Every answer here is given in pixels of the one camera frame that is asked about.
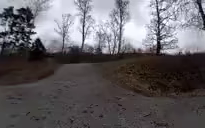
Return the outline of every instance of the dirt road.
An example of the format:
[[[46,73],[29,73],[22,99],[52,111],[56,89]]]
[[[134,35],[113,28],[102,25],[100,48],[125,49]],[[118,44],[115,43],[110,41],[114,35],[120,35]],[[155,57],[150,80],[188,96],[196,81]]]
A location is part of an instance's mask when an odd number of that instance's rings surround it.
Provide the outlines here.
[[[205,97],[144,97],[112,85],[92,64],[64,65],[38,83],[0,87],[0,128],[85,127],[205,128]]]

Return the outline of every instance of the sky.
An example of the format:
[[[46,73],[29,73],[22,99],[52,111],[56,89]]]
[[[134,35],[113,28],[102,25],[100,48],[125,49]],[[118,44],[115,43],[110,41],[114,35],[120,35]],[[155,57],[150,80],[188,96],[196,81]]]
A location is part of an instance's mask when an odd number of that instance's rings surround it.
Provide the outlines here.
[[[0,12],[9,5],[20,6],[22,2],[12,2],[13,0],[0,0]],[[114,0],[92,0],[92,16],[96,22],[108,20],[110,11],[114,8]],[[142,47],[142,41],[145,39],[147,30],[145,26],[150,22],[149,0],[130,0],[131,20],[125,26],[124,36],[135,47]],[[56,24],[54,20],[61,20],[61,15],[77,13],[74,6],[74,0],[52,0],[51,8],[43,12],[37,19],[36,32],[46,46],[51,46],[54,40],[60,40],[55,33]],[[78,17],[75,17],[75,24],[70,30],[71,40],[76,44],[81,42],[81,34],[78,29]],[[179,49],[182,50],[205,50],[204,33],[197,30],[178,30]],[[94,40],[89,38],[86,43],[94,44]]]

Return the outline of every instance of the evergreen tree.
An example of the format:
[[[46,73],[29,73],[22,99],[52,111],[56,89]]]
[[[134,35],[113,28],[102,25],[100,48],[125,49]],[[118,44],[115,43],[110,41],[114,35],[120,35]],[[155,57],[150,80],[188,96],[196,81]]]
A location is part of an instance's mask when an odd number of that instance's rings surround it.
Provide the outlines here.
[[[4,28],[0,32],[1,55],[5,49],[12,50],[25,49],[31,46],[31,35],[35,34],[33,29],[34,16],[31,10],[20,8],[14,13],[14,7],[8,7],[0,13],[0,25]]]

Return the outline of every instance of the dirt mound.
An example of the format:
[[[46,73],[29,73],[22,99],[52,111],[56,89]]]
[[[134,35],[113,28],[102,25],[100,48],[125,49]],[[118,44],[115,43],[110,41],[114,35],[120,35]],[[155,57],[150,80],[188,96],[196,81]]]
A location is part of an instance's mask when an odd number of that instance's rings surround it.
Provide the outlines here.
[[[115,72],[123,84],[147,94],[191,92],[205,89],[205,54],[145,56]]]

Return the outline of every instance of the dead grass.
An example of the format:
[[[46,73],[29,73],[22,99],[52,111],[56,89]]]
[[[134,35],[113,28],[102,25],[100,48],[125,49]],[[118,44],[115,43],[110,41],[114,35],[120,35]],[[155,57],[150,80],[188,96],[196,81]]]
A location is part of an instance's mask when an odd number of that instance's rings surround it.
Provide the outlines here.
[[[51,60],[28,62],[25,59],[0,59],[0,85],[36,82],[54,73],[58,64]]]
[[[103,66],[106,76],[147,96],[205,89],[205,54],[142,56]]]

